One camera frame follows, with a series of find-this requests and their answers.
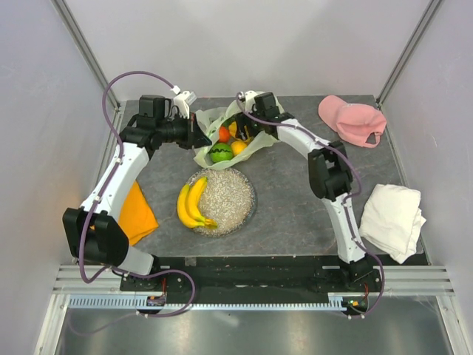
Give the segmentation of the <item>translucent green plastic bag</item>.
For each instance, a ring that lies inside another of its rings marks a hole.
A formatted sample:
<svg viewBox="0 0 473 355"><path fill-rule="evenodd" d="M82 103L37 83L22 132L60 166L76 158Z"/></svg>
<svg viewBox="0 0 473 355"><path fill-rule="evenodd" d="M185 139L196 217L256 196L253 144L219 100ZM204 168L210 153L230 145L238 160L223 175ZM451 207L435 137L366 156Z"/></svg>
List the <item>translucent green plastic bag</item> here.
<svg viewBox="0 0 473 355"><path fill-rule="evenodd" d="M234 115L241 113L235 101L225 107L197 111L197 123L212 144L194 149L194 161L204 169L223 170L249 159L256 151L271 147L275 137L258 132L254 138L241 140L236 136Z"/></svg>

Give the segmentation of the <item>yellow fake banana bunch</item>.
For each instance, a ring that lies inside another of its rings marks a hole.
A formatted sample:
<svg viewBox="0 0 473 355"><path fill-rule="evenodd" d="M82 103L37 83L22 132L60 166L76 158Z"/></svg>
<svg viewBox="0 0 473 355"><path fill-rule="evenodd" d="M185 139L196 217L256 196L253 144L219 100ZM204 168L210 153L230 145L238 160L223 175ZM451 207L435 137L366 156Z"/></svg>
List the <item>yellow fake banana bunch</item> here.
<svg viewBox="0 0 473 355"><path fill-rule="evenodd" d="M181 223L189 228L199 227L207 229L216 229L217 223L207 217L204 217L199 210L199 201L207 186L208 178L201 177L193 185L187 183L180 190L177 199L177 214Z"/></svg>

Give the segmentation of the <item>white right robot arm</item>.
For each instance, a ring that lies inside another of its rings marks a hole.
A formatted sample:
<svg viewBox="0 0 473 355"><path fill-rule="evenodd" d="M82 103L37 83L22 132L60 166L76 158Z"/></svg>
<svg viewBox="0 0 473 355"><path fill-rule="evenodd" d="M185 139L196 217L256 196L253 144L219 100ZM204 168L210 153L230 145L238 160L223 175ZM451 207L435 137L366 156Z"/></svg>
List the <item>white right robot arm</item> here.
<svg viewBox="0 0 473 355"><path fill-rule="evenodd" d="M353 211L353 197L361 192L352 191L352 182L360 183L361 180L347 159L344 144L320 138L293 115L282 112L272 92L239 92L236 105L240 109L236 117L238 133L265 132L307 158L310 188L324 204L336 237L341 268L339 284L347 291L357 290L370 271L367 249L359 235Z"/></svg>

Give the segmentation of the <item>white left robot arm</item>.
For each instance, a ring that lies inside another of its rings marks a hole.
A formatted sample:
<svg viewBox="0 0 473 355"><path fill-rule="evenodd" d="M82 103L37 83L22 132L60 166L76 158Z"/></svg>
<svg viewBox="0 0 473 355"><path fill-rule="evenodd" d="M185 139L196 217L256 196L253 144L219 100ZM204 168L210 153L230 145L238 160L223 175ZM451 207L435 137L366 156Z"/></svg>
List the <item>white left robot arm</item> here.
<svg viewBox="0 0 473 355"><path fill-rule="evenodd" d="M154 268L157 258L132 246L118 219L137 176L162 144L176 143L183 149L211 144L190 110L196 98L189 91L174 98L140 98L139 111L119 132L115 153L99 183L80 207L64 212L69 249L80 266L89 262L119 268L136 274L137 283L147 291L160 287L162 273Z"/></svg>

